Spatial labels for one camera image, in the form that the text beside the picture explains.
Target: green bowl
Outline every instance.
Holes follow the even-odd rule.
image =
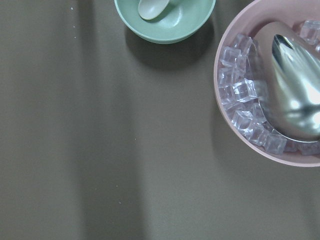
[[[122,21],[135,34],[156,44],[173,44],[194,34],[209,18],[216,0],[170,0],[152,20],[138,13],[139,0],[114,0]]]

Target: spoon bowl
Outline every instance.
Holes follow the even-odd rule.
[[[168,5],[169,0],[140,0],[138,12],[144,20],[158,17]]]

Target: silver spoon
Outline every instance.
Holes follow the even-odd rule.
[[[281,22],[265,25],[254,37],[250,65],[262,111],[285,137],[320,140],[320,54]]]
[[[140,0],[138,12],[141,18],[151,20],[159,16],[168,5],[169,0]]]

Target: bowl rim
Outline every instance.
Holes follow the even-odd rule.
[[[121,18],[121,20],[124,22],[124,24],[131,30],[133,31],[135,34],[137,34],[138,36],[142,37],[143,39],[146,39],[150,42],[153,43],[176,43],[179,42],[180,40],[184,40],[187,37],[189,37],[190,35],[192,35],[193,33],[195,33],[199,28],[202,27],[202,25],[205,24],[205,22],[208,20],[208,18],[210,17],[211,13],[213,12],[215,5],[216,5],[216,0],[212,0],[212,4],[211,7],[207,13],[207,15],[205,16],[205,18],[201,21],[200,24],[198,24],[195,28],[193,28],[191,31],[189,31],[187,34],[181,35],[179,37],[173,37],[173,38],[155,38],[155,37],[150,37],[145,35],[144,33],[136,30],[133,26],[130,25],[130,23],[125,19],[125,17],[122,15],[122,12],[120,11],[119,5],[118,5],[118,0],[114,0],[114,4],[115,4],[115,8]]]
[[[231,21],[231,23],[228,25],[228,27],[226,28],[226,30],[224,31],[217,51],[216,51],[216,55],[215,55],[215,59],[214,59],[214,65],[213,65],[213,84],[214,84],[214,93],[215,93],[215,99],[217,101],[217,105],[218,108],[224,118],[224,120],[226,121],[226,123],[229,125],[229,127],[232,129],[232,131],[242,140],[242,142],[244,142],[247,146],[249,146],[251,149],[253,149],[255,152],[259,153],[260,155],[273,160],[275,162],[281,163],[281,164],[285,164],[285,165],[289,165],[289,166],[295,166],[295,167],[320,167],[320,161],[319,162],[313,162],[313,163],[303,163],[303,162],[293,162],[293,161],[289,161],[289,160],[284,160],[284,159],[280,159],[278,157],[276,157],[275,155],[273,155],[272,153],[267,153],[265,151],[262,151],[260,148],[258,148],[257,146],[253,145],[252,143],[250,143],[244,136],[242,136],[239,131],[235,128],[235,126],[233,126],[231,124],[231,121],[229,119],[229,117],[227,116],[227,113],[225,111],[225,109],[223,109],[222,103],[221,103],[221,99],[220,99],[220,94],[218,91],[218,65],[219,65],[219,57],[220,57],[220,52],[223,48],[223,44],[225,43],[225,40],[230,32],[230,30],[233,28],[235,22],[238,21],[239,18],[242,17],[242,15],[250,8],[252,8],[252,6],[259,4],[259,2],[261,2],[263,0],[255,0],[253,2],[251,2],[250,4],[248,4],[243,10],[241,10],[236,17]]]

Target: clear plastic cube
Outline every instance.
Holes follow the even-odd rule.
[[[218,86],[224,88],[231,86],[239,80],[239,71],[234,67],[221,67],[218,70]]]
[[[232,47],[236,49],[240,49],[241,53],[247,56],[252,43],[253,43],[253,40],[251,37],[245,36],[243,34],[238,34],[232,43]]]
[[[242,102],[236,101],[236,102],[230,102],[223,106],[226,114],[228,115],[229,119],[232,119],[232,117],[235,114],[235,111],[237,110],[244,110],[244,104]]]
[[[220,62],[225,67],[234,67],[237,62],[237,58],[241,55],[241,50],[233,47],[225,46],[222,49],[220,56]]]
[[[318,53],[320,53],[320,43],[318,43],[314,48]]]
[[[248,58],[246,58],[245,65],[246,65],[245,66],[245,73],[243,76],[248,80],[254,80],[254,75],[253,75]]]
[[[246,78],[233,84],[235,99],[239,102],[245,103],[257,98],[257,93],[254,81]]]
[[[307,20],[303,23],[300,30],[300,37],[308,44],[315,45],[320,34],[320,21]]]
[[[255,121],[251,122],[249,128],[252,129],[252,131],[247,137],[248,141],[257,146],[263,146],[270,132],[266,130],[261,123]]]
[[[275,130],[275,129],[272,129],[271,133],[272,133],[272,134],[278,134],[278,135],[280,134],[280,133],[279,133],[277,130]]]
[[[268,121],[265,121],[262,125],[264,129],[268,130],[270,133],[274,130],[274,127]]]
[[[258,102],[252,104],[250,108],[250,112],[252,112],[253,118],[258,122],[263,124],[267,121],[264,113],[262,112],[261,106]]]
[[[244,74],[246,73],[247,59],[247,56],[241,54],[235,61],[235,67],[239,72],[242,73],[242,76],[244,76]]]
[[[245,110],[246,111],[250,111],[252,113],[251,108],[252,108],[254,103],[256,103],[255,99],[244,102],[243,105],[244,105]]]
[[[287,139],[284,136],[269,133],[263,147],[267,153],[281,155],[284,153],[286,143]]]
[[[231,123],[244,136],[250,135],[252,129],[249,128],[252,121],[252,114],[249,111],[237,110],[234,112]]]
[[[285,152],[291,152],[291,153],[294,153],[294,152],[298,151],[297,142],[293,141],[291,139],[287,139],[285,147],[284,147],[284,151]]]
[[[219,94],[222,105],[235,102],[235,91],[231,85],[219,87]]]
[[[320,154],[320,142],[299,142],[297,148],[302,155]]]

